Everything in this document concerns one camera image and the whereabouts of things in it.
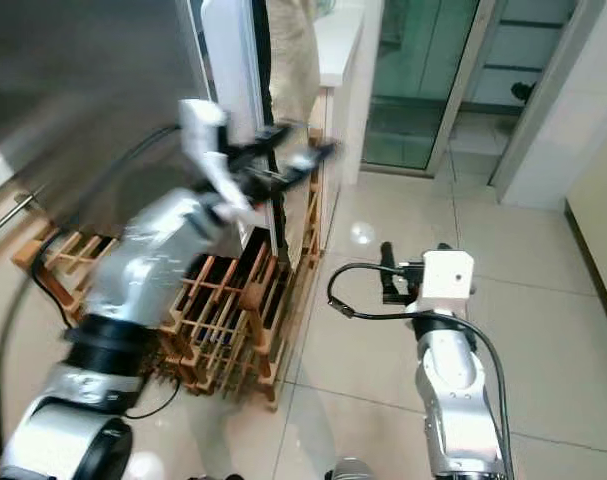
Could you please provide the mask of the steel grey mini fridge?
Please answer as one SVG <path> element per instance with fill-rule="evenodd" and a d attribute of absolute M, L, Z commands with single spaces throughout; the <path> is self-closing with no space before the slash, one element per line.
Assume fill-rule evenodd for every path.
<path fill-rule="evenodd" d="M 0 0 L 0 156 L 59 227 L 117 236 L 198 173 L 179 102 L 210 96 L 190 0 Z"/>

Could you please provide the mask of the beige cloth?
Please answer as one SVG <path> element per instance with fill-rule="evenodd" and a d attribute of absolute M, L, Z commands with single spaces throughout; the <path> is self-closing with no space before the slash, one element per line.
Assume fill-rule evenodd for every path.
<path fill-rule="evenodd" d="M 276 123 L 302 125 L 320 92 L 316 0 L 266 0 L 266 12 L 271 113 Z"/>

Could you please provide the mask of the white ledge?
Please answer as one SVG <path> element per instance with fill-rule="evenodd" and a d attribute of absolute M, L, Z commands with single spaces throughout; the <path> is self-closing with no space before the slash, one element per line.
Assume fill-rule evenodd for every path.
<path fill-rule="evenodd" d="M 335 0 L 334 9 L 315 22 L 318 50 L 318 72 L 322 88 L 336 88 L 357 47 L 364 23 L 367 0 Z"/>

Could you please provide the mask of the glass sliding door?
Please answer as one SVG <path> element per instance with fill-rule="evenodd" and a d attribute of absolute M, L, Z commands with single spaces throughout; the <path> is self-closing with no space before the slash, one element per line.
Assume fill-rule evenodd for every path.
<path fill-rule="evenodd" d="M 562 209 L 607 124 L 607 0 L 382 0 L 358 195 Z M 537 82 L 527 104 L 515 82 Z"/>

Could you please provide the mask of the wooden wine rack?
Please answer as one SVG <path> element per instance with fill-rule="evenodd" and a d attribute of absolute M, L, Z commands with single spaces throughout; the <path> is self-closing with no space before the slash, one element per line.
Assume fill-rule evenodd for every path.
<path fill-rule="evenodd" d="M 234 402 L 262 399 L 276 411 L 284 372 L 294 357 L 323 257 L 323 177 L 307 180 L 300 252 L 276 256 L 257 229 L 238 255 L 202 253 L 172 289 L 142 371 L 175 381 L 193 396 Z M 12 256 L 52 294 L 71 326 L 88 316 L 94 275 L 123 239 L 47 227 Z"/>

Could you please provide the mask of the black door latch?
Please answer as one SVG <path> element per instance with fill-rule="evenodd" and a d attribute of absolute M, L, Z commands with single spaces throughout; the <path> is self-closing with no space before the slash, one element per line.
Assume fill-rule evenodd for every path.
<path fill-rule="evenodd" d="M 527 102 L 531 100 L 533 91 L 535 91 L 537 84 L 539 83 L 515 82 L 512 84 L 512 86 L 510 86 L 510 95 L 512 95 L 514 99 L 521 101 L 522 104 L 527 104 Z"/>

